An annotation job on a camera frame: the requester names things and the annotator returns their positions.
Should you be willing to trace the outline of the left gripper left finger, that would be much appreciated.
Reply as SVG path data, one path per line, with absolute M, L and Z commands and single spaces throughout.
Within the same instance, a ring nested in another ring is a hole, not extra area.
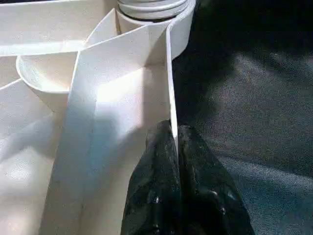
M 179 235 L 181 185 L 169 120 L 146 137 L 145 151 L 130 180 L 121 224 L 123 235 Z

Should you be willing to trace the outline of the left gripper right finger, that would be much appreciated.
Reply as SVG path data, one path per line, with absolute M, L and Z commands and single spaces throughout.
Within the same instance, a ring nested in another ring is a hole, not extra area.
M 192 126 L 179 127 L 179 163 L 188 233 L 254 234 L 231 175 Z

